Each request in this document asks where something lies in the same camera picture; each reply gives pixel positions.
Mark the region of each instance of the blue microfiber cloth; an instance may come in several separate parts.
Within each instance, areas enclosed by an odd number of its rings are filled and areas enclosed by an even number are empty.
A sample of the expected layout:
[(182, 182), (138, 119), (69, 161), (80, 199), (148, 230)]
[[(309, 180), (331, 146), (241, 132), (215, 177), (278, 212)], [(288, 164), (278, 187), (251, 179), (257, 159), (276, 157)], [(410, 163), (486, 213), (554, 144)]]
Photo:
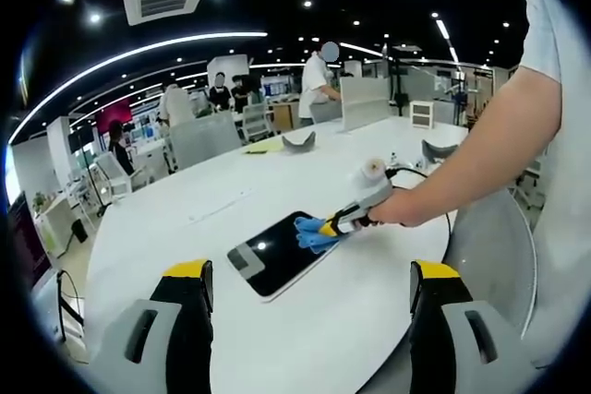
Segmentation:
[(298, 217), (294, 225), (297, 229), (297, 242), (300, 248), (309, 248), (314, 254), (320, 254), (342, 241), (346, 235), (330, 237), (320, 234), (319, 229), (326, 223), (324, 219)]

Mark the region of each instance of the white sleeve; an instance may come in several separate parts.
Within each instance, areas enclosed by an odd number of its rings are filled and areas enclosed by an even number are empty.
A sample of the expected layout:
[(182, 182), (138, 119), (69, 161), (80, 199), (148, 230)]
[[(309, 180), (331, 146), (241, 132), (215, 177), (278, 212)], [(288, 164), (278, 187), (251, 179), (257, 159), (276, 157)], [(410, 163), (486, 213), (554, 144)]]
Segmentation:
[(324, 77), (324, 68), (322, 64), (311, 63), (308, 66), (306, 82), (308, 88), (317, 90), (323, 85), (326, 85), (326, 77)]
[(160, 98), (160, 105), (158, 106), (158, 114), (160, 115), (161, 119), (168, 120), (168, 110), (166, 109), (166, 101), (168, 100), (168, 95), (166, 93)]
[(546, 0), (525, 1), (529, 30), (525, 36), (524, 55), (519, 65), (533, 69), (560, 83), (561, 66)]

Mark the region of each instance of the person in black shirt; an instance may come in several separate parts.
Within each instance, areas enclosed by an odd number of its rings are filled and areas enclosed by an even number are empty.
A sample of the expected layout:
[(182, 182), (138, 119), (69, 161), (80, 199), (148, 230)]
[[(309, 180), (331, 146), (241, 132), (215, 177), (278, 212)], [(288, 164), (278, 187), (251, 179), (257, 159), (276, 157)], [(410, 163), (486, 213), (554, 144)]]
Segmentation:
[(123, 136), (123, 125), (118, 120), (114, 120), (109, 124), (109, 151), (111, 151), (119, 164), (123, 167), (127, 175), (131, 175), (134, 172), (131, 161), (126, 153), (126, 149), (119, 144), (119, 140)]
[(244, 107), (248, 105), (248, 89), (243, 85), (240, 76), (234, 76), (232, 81), (235, 83), (235, 87), (232, 88), (232, 97), (235, 100), (234, 108), (237, 113), (242, 113)]
[(225, 74), (220, 72), (215, 75), (215, 83), (210, 89), (210, 102), (213, 103), (216, 109), (229, 110), (230, 109), (230, 90), (223, 84), (225, 82)]

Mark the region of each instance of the tablet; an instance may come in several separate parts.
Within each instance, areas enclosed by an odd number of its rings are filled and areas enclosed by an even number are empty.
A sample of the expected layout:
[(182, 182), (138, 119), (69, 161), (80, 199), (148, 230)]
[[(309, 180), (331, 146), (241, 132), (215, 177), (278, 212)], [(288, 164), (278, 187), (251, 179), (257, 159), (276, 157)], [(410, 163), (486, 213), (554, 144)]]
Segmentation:
[(298, 246), (294, 225), (298, 217), (311, 216), (295, 212), (227, 254), (250, 287), (268, 300), (296, 282), (328, 252), (314, 254)]

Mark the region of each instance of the ceiling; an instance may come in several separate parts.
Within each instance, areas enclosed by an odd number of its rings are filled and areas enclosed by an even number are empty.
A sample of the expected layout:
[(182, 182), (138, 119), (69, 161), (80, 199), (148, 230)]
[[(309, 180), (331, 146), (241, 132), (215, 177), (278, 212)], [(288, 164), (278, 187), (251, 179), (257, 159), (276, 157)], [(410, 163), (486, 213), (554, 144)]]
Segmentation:
[[(401, 43), (417, 45), (419, 56), (451, 59), (448, 44), (430, 16), (438, 12), (451, 35), (452, 44), (463, 62), (510, 67), (518, 63), (527, 30), (525, 0), (200, 0), (190, 15), (163, 18), (134, 27), (127, 25), (123, 0), (76, 0), (60, 5), (55, 0), (35, 0), (35, 20), (24, 46), (23, 57), (28, 101), (18, 101), (22, 117), (55, 88), (77, 73), (117, 54), (154, 42), (206, 32), (265, 31), (265, 38), (220, 39), (167, 46), (126, 58), (106, 66), (74, 83), (48, 102), (23, 128), (16, 142), (43, 130), (43, 122), (65, 115), (89, 97), (143, 73), (209, 61), (216, 55), (248, 54), (256, 64), (300, 62), (312, 37), (322, 42), (349, 42), (380, 50)], [(103, 20), (90, 26), (88, 14), (99, 11)], [(503, 22), (510, 27), (504, 28)], [(341, 51), (341, 60), (359, 52)], [(175, 76), (205, 71), (205, 65), (178, 68)], [(169, 76), (170, 70), (162, 76)], [(134, 82), (136, 90), (162, 81), (150, 77)], [(105, 94), (98, 106), (129, 93), (128, 86)], [(82, 113), (96, 108), (94, 100)]]

